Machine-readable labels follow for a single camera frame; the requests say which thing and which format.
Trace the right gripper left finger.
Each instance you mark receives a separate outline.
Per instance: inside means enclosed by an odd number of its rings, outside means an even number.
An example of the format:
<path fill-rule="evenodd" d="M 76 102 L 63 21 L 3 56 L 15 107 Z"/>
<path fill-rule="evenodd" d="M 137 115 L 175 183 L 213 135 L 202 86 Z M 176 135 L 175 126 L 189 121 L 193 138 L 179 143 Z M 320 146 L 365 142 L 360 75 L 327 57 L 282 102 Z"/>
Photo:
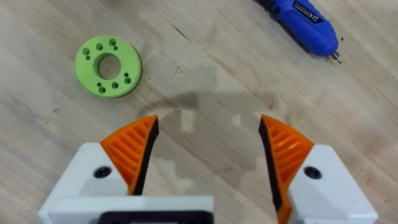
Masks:
<path fill-rule="evenodd" d="M 40 221 L 97 223 L 106 212 L 137 208 L 158 133 L 152 115 L 81 145 L 39 210 Z"/>

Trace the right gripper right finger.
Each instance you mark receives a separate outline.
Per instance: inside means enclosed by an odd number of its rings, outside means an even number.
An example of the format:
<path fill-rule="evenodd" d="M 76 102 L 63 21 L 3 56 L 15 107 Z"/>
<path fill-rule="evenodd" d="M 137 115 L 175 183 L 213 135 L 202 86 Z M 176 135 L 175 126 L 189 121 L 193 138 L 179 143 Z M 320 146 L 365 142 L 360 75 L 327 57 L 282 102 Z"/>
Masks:
<path fill-rule="evenodd" d="M 278 223 L 377 222 L 377 211 L 331 146 L 266 115 L 259 134 Z"/>

